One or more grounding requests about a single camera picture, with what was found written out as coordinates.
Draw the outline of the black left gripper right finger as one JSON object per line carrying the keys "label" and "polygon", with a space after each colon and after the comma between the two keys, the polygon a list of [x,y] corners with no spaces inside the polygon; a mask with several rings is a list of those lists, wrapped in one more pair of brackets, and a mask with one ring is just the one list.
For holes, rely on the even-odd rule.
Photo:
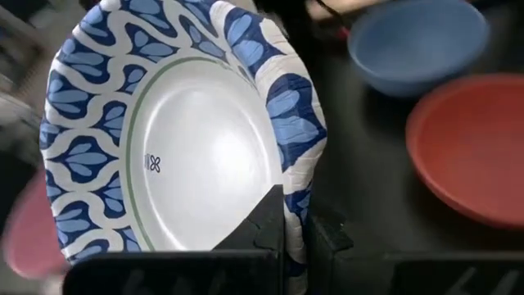
{"label": "black left gripper right finger", "polygon": [[521,294],[523,253],[492,250],[522,234],[480,225],[433,199],[413,208],[423,250],[395,251],[362,225],[310,216],[309,277],[315,294]]}

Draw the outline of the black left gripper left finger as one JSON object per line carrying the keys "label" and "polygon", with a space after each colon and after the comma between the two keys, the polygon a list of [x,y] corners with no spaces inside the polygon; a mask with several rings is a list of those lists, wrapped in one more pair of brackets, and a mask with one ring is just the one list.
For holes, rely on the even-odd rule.
{"label": "black left gripper left finger", "polygon": [[73,266],[65,295],[258,295],[283,292],[282,187],[273,186],[217,247],[99,254]]}

